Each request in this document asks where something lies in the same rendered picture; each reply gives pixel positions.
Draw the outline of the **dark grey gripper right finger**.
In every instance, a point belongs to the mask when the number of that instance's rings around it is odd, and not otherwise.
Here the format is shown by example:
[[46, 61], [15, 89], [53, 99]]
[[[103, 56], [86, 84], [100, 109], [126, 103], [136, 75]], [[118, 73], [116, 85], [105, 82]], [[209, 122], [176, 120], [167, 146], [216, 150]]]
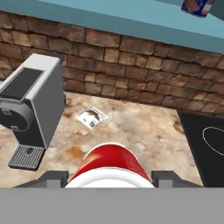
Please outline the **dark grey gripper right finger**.
[[199, 187], [193, 182], [182, 179], [174, 171], [152, 171], [151, 178], [157, 188]]

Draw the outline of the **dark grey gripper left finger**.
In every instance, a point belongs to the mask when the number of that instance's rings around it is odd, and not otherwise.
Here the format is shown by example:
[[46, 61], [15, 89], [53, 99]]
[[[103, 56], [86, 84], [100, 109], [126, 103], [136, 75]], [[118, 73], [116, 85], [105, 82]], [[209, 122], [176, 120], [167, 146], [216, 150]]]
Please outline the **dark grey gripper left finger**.
[[68, 178], [68, 171], [46, 171], [38, 179], [17, 185], [17, 188], [64, 188]]

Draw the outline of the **black hob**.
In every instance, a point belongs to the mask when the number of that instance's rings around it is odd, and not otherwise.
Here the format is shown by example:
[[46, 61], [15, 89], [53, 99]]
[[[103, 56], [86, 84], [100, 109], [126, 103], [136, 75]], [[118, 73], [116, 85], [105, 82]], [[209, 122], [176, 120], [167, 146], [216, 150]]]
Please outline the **black hob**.
[[205, 187], [224, 188], [224, 118], [178, 112]]

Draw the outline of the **red and white can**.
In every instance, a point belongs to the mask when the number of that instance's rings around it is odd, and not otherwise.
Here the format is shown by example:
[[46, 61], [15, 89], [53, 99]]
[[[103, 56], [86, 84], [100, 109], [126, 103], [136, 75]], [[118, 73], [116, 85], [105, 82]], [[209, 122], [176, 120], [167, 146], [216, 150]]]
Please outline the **red and white can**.
[[119, 143], [95, 146], [66, 188], [153, 188], [135, 154]]

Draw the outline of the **white flat packet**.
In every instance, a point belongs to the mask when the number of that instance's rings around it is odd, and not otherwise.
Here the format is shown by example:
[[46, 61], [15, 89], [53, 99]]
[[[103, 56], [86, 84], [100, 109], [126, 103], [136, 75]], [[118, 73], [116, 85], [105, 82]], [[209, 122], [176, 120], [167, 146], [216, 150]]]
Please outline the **white flat packet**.
[[77, 115], [76, 118], [89, 129], [94, 129], [99, 123], [105, 121], [109, 117], [101, 112], [98, 108], [92, 107], [81, 114]]

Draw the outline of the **grey coffee machine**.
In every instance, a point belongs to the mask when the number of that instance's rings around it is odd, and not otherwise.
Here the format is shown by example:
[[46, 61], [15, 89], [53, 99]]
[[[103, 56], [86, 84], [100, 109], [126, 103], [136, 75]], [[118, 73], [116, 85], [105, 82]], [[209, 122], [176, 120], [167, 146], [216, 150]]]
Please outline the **grey coffee machine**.
[[39, 168], [66, 106], [62, 62], [57, 52], [33, 53], [0, 85], [0, 124], [18, 141], [10, 168]]

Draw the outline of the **blue and orange box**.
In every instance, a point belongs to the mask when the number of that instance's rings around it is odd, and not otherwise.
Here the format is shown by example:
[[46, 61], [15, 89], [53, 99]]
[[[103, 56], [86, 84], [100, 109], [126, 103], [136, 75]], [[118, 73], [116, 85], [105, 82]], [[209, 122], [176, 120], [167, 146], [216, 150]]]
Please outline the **blue and orange box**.
[[215, 0], [184, 0], [181, 10], [193, 16], [205, 18]]

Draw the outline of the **teal wall cabinet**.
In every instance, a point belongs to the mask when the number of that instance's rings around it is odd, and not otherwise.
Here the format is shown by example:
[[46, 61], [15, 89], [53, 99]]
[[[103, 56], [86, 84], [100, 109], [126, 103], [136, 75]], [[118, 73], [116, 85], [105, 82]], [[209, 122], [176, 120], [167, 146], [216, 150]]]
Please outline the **teal wall cabinet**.
[[0, 11], [224, 54], [224, 21], [158, 0], [0, 0]]

